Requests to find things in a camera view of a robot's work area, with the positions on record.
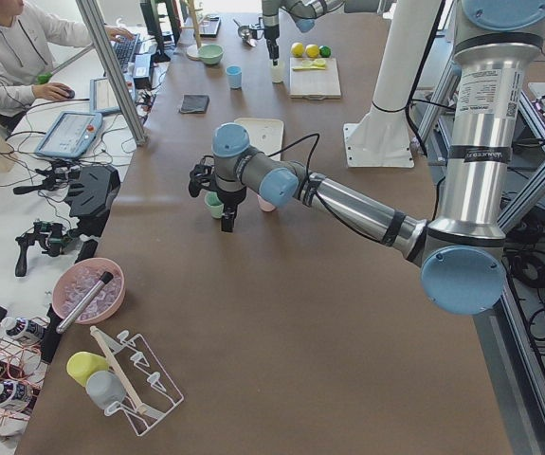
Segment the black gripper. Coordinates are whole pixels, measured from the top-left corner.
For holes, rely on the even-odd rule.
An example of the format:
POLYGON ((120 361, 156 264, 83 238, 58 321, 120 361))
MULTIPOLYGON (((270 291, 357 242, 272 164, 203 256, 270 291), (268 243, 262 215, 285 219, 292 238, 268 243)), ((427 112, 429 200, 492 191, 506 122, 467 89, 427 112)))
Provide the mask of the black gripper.
POLYGON ((280 37, 279 17, 263 16, 263 36, 266 40, 266 48, 272 65, 278 65, 279 47, 277 40, 280 37))
POLYGON ((234 229, 234 213, 245 201, 247 187, 240 182, 217 182, 216 192, 220 201, 224 204, 225 211, 221 217, 221 229, 223 232, 232 232, 234 229))

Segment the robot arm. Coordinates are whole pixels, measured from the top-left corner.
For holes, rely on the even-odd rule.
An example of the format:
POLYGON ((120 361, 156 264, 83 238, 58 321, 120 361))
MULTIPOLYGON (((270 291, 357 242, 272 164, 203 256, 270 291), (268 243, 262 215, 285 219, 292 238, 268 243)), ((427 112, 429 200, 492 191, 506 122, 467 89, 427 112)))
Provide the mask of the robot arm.
POLYGON ((293 19, 302 32, 309 31, 319 17, 344 5, 344 1, 299 1, 299 0, 262 0, 263 37, 266 41, 269 60, 278 65, 280 38, 280 11, 284 10, 293 19))
MULTIPOLYGON (((397 1, 372 108, 344 127, 350 167, 412 168, 408 108, 415 59, 425 61, 425 31, 438 25, 443 1, 397 1), (407 71, 399 70, 399 48, 407 71)), ((320 207, 374 242, 394 247, 421 267, 428 298, 454 314, 475 315, 500 299, 505 234, 501 191, 529 64, 541 52, 545 1, 457 1, 453 62, 461 69, 445 190, 434 220, 415 220, 296 162, 276 161, 251 145, 245 127, 226 123, 212 139, 214 182, 224 203, 222 231, 232 231, 246 189, 280 208, 290 197, 320 207)))

